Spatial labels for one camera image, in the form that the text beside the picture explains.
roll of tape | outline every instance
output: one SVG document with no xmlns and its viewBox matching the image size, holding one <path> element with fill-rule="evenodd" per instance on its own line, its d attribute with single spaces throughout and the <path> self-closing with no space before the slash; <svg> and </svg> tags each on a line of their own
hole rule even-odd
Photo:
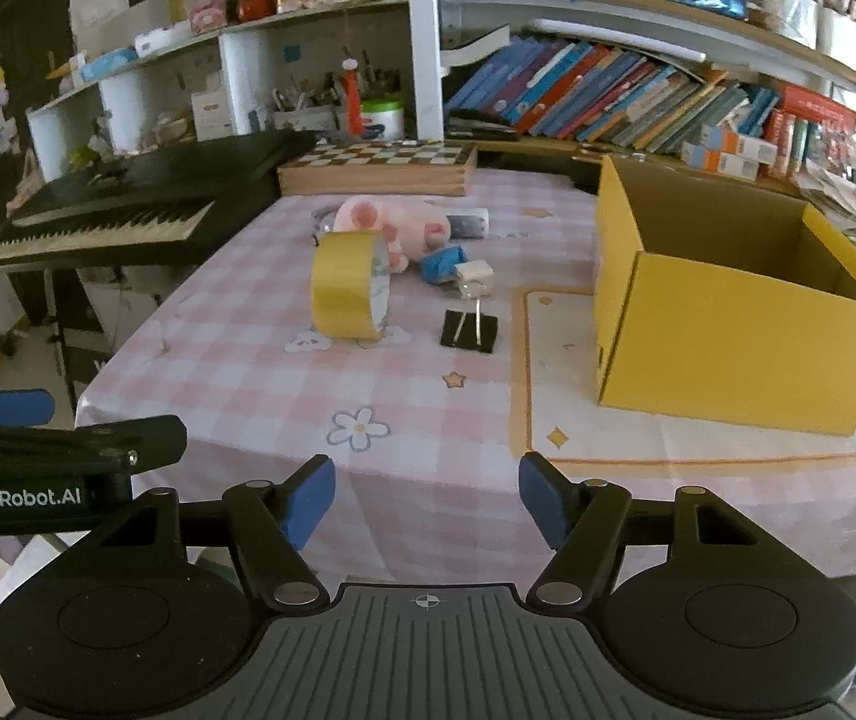
<svg viewBox="0 0 856 720">
<path fill-rule="evenodd" d="M 328 233 L 311 270 L 314 327 L 331 338 L 381 338 L 390 286 L 381 232 Z"/>
</svg>

piano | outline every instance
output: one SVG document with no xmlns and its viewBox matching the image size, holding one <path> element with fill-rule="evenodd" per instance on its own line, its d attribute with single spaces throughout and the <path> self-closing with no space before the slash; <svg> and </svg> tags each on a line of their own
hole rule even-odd
<svg viewBox="0 0 856 720">
<path fill-rule="evenodd" d="M 270 132 L 166 146 L 46 184 L 0 227 L 1 271 L 204 262 L 280 196 L 314 146 Z"/>
</svg>

table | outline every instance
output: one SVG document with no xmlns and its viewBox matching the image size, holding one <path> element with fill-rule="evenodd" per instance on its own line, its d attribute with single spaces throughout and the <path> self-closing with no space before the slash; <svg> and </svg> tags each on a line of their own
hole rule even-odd
<svg viewBox="0 0 856 720">
<path fill-rule="evenodd" d="M 485 312 L 501 326 L 490 357 L 439 346 L 445 309 L 464 305 L 413 271 L 392 277 L 383 341 L 311 332 L 311 212 L 343 199 L 285 197 L 250 223 L 104 367 L 77 422 L 179 415 L 185 457 L 136 477 L 136 491 L 169 485 L 182 500 L 280 480 L 327 453 L 338 493 L 305 551 L 322 576 L 515 581 L 524 591 L 551 553 L 520 503 L 508 448 L 512 293 L 591 283 L 594 197 L 564 176 L 478 170 L 468 196 L 434 199 L 490 209 L 491 237 L 465 244 L 496 272 Z M 583 473 L 636 497 L 707 485 L 825 573 L 856 573 L 856 459 Z M 651 560 L 630 549 L 624 568 Z"/>
</svg>

open cardboard box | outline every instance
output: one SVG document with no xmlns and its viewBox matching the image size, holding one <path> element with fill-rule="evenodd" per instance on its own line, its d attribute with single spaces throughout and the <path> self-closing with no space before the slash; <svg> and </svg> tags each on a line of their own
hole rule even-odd
<svg viewBox="0 0 856 720">
<path fill-rule="evenodd" d="M 856 248 L 800 199 L 606 156 L 603 406 L 848 436 Z"/>
</svg>

orange border line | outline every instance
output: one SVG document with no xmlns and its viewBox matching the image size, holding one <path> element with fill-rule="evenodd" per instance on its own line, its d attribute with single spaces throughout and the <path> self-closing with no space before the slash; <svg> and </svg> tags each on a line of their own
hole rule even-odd
<svg viewBox="0 0 856 720">
<path fill-rule="evenodd" d="M 525 452 L 533 451 L 531 434 L 531 367 L 530 367 L 530 322 L 528 321 L 527 297 L 531 293 L 562 293 L 562 295 L 592 295 L 589 290 L 579 287 L 565 287 L 561 285 L 526 285 L 515 289 L 515 306 L 520 308 L 523 322 L 516 322 L 515 327 L 520 328 L 524 336 L 518 338 L 518 330 L 515 330 L 514 343 L 511 349 L 512 375 L 511 375 L 511 445 L 512 452 L 521 456 Z M 519 355 L 519 348 L 524 349 L 524 354 Z M 524 389 L 522 398 L 515 397 L 515 383 L 524 378 Z M 524 420 L 524 431 L 518 431 L 519 419 Z M 717 458 L 712 460 L 585 460 L 583 458 L 549 458 L 554 464 L 571 464 L 572 466 L 627 466 L 630 469 L 637 467 L 652 466 L 674 466 L 678 467 L 703 467 L 703 466 L 778 466 L 784 463 L 808 464 L 814 461 L 848 461 L 856 459 L 856 452 L 844 455 L 800 455 L 796 457 L 781 458 Z"/>
</svg>

